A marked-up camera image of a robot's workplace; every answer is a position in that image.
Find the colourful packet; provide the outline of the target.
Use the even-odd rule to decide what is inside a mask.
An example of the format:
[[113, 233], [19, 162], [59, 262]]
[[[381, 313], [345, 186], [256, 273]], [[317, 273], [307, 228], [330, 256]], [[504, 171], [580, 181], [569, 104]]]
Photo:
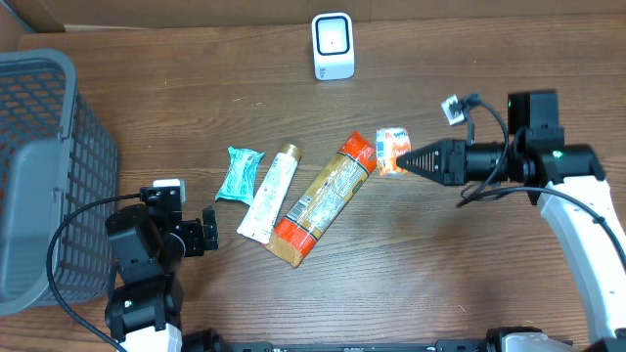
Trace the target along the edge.
[[228, 154], [230, 165], [215, 199], [240, 201], [252, 205], [256, 173], [265, 153], [229, 147]]

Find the small orange juice box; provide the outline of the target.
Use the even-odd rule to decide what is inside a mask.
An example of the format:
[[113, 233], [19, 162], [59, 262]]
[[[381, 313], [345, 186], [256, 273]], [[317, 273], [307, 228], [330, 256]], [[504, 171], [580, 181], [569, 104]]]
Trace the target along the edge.
[[397, 158], [411, 150], [407, 130], [388, 127], [377, 130], [377, 166], [382, 177], [403, 177], [407, 171], [397, 165]]

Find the white tube gold cap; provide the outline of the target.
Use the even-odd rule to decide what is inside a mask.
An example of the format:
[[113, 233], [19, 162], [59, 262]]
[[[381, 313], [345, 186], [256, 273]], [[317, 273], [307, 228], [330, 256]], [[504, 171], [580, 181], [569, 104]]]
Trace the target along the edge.
[[269, 242], [300, 160], [299, 147], [293, 144], [282, 146], [259, 186], [243, 222], [237, 229], [239, 235], [262, 244]]

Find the orange spaghetti packet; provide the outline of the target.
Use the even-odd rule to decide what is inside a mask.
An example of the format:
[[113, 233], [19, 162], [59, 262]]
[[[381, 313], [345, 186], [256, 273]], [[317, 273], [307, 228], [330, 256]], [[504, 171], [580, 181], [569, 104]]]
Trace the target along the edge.
[[274, 227], [265, 248], [298, 267], [376, 166], [376, 150], [359, 132], [353, 132]]

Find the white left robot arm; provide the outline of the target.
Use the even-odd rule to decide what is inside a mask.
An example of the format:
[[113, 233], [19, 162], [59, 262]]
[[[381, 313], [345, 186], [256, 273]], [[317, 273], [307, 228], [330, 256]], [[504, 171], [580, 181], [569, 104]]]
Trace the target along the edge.
[[105, 222], [122, 286], [105, 311], [112, 338], [125, 351], [208, 351], [212, 333], [182, 333], [181, 261], [216, 250], [219, 243], [212, 206], [202, 218], [185, 221], [184, 183], [162, 180], [139, 193], [140, 202]]

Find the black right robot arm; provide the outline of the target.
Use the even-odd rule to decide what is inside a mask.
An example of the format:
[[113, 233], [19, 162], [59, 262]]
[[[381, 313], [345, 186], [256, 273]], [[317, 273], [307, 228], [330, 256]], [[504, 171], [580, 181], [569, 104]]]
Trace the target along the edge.
[[462, 187], [459, 206], [527, 194], [556, 235], [583, 303], [590, 350], [625, 348], [625, 232], [601, 161], [568, 145], [554, 90], [515, 92], [501, 116], [479, 95], [441, 104], [465, 140], [442, 139], [397, 157], [398, 167]]

